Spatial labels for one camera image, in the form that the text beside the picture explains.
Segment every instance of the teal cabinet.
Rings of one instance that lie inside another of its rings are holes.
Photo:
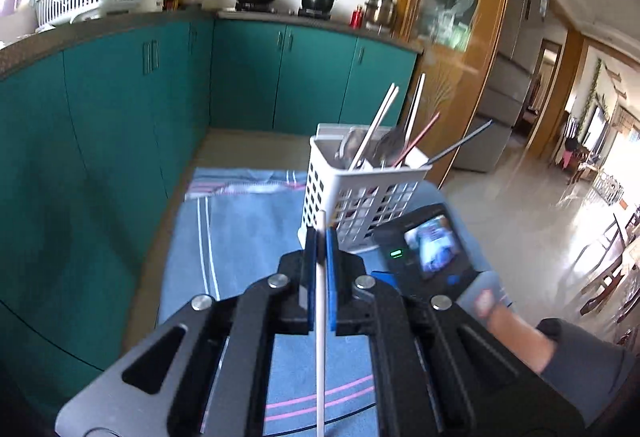
[[[64,52],[69,110],[95,194],[94,214],[128,271],[122,287],[131,292],[166,206],[150,106],[158,92],[149,71],[152,33],[107,36]]]
[[[0,164],[0,359],[55,410],[117,359],[137,279],[84,168],[62,54],[0,82]]]
[[[146,89],[158,141],[162,180],[171,197],[197,145],[195,88],[191,79],[191,31],[174,22],[149,31],[151,72]]]
[[[273,128],[312,135],[318,123],[337,123],[356,38],[287,26]]]
[[[271,130],[283,24],[219,20],[211,62],[211,126]]]
[[[340,123],[370,125],[391,83],[400,87],[394,104],[382,123],[398,123],[402,103],[414,70],[416,53],[392,45],[359,38],[351,63]]]
[[[209,127],[213,21],[174,22],[147,30],[149,90],[162,180],[171,197]]]
[[[206,136],[210,124],[213,29],[213,20],[197,20],[190,25],[190,77],[195,92],[191,123],[196,131],[196,148]]]
[[[63,404],[93,381],[100,370],[53,346],[2,304],[0,327],[2,365],[31,406],[53,425]]]

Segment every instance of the refrigerator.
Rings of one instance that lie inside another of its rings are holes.
[[[460,147],[454,168],[490,172],[509,141],[529,93],[545,27],[548,0],[508,0],[498,51],[469,131],[493,125]]]

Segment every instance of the display screen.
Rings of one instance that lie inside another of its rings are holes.
[[[409,248],[420,258],[425,273],[436,273],[460,252],[449,220],[444,215],[429,219],[404,234]]]

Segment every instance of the black gripper frame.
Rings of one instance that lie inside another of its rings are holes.
[[[380,437],[584,434],[578,411],[457,304],[436,310],[380,280],[359,289],[362,259],[337,250],[334,230],[327,237],[310,228],[306,251],[280,259],[284,287],[265,277],[240,296],[183,306],[62,408],[58,434],[263,435],[274,336],[312,330],[314,266],[327,247],[336,334],[369,338]]]

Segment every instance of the countertop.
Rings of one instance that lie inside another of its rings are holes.
[[[78,24],[59,26],[56,29],[41,32],[19,40],[0,49],[0,80],[9,74],[27,67],[34,62],[51,56],[63,49],[72,47],[94,38],[116,32],[139,29],[141,27],[161,26],[169,22],[190,21],[201,18],[219,20],[251,20],[255,22],[277,22],[292,26],[315,27],[360,38],[376,40],[395,47],[421,54],[419,42],[404,42],[389,36],[380,36],[367,29],[351,29],[346,24],[331,20],[315,20],[295,15],[279,13],[251,13],[226,10],[169,11],[163,13],[128,13],[97,20],[87,20]]]

